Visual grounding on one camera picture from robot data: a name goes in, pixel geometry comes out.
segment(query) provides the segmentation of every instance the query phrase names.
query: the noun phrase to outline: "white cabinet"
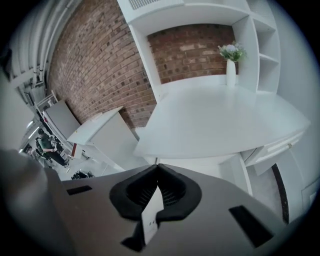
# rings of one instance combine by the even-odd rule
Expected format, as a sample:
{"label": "white cabinet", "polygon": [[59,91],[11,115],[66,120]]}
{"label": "white cabinet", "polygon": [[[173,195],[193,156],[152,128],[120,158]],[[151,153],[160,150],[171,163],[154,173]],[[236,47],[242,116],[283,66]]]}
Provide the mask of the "white cabinet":
{"label": "white cabinet", "polygon": [[138,141],[120,116],[121,108],[87,120],[68,141],[82,147],[89,157],[105,162],[118,171],[126,171],[148,165],[148,162],[133,155]]}
{"label": "white cabinet", "polygon": [[177,166],[223,179],[236,185],[252,196],[247,168],[239,153],[193,159],[158,158],[157,164]]}

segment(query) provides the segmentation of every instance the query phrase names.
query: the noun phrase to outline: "brick wall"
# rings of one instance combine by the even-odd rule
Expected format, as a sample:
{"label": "brick wall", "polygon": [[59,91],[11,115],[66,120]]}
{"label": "brick wall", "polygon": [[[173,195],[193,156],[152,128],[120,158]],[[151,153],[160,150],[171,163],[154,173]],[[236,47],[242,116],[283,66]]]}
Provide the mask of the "brick wall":
{"label": "brick wall", "polygon": [[83,0],[56,45],[48,86],[81,123],[125,106],[131,128],[146,125],[156,100],[117,0]]}
{"label": "brick wall", "polygon": [[225,75],[227,62],[220,55],[218,46],[231,44],[234,40],[231,26],[216,24],[173,27],[148,36],[162,84]]}

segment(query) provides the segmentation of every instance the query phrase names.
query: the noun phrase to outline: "white desk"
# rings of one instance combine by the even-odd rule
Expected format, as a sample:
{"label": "white desk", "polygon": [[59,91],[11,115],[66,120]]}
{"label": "white desk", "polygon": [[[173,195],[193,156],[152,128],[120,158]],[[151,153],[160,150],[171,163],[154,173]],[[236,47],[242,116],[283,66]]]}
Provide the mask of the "white desk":
{"label": "white desk", "polygon": [[89,157],[119,171],[147,165],[142,157],[133,155],[138,141],[119,114],[122,108],[117,107],[87,120],[68,141],[82,147]]}
{"label": "white desk", "polygon": [[241,86],[181,88],[154,109],[135,149],[138,156],[188,159],[230,155],[274,143],[310,122],[272,93]]}
{"label": "white desk", "polygon": [[246,166],[271,159],[258,175],[266,171],[272,156],[296,143],[309,125],[276,94],[175,86],[155,107],[134,153],[229,181],[252,195]]}

